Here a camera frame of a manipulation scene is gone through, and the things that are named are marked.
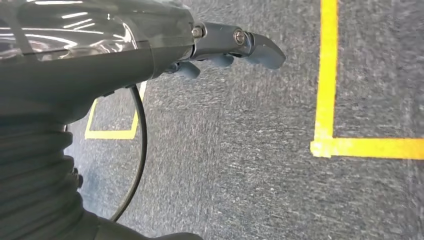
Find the wire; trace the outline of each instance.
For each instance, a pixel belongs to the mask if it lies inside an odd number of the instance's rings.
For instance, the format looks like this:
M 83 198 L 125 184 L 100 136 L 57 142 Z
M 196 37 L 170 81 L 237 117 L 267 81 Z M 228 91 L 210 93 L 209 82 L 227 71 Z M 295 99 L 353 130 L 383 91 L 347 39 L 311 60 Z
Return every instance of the wire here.
M 140 97 L 139 89 L 137 88 L 137 86 L 136 85 L 131 86 L 129 90 L 131 91 L 132 99 L 134 100 L 135 109 L 137 110 L 137 115 L 138 115 L 138 124 L 140 126 L 140 132 L 141 132 L 140 134 L 141 135 L 141 155 L 140 155 L 140 163 L 138 164 L 138 168 L 137 168 L 137 173 L 132 182 L 131 188 L 126 194 L 125 200 L 122 203 L 122 205 L 119 206 L 115 214 L 113 214 L 113 216 L 110 218 L 110 220 L 114 222 L 118 221 L 118 219 L 122 216 L 122 214 L 125 212 L 127 207 L 130 205 L 134 195 L 136 194 L 136 191 L 142 179 L 143 172 L 145 170 L 146 156 L 147 156 L 147 123 L 146 123 L 145 109 L 143 107 L 143 102 Z

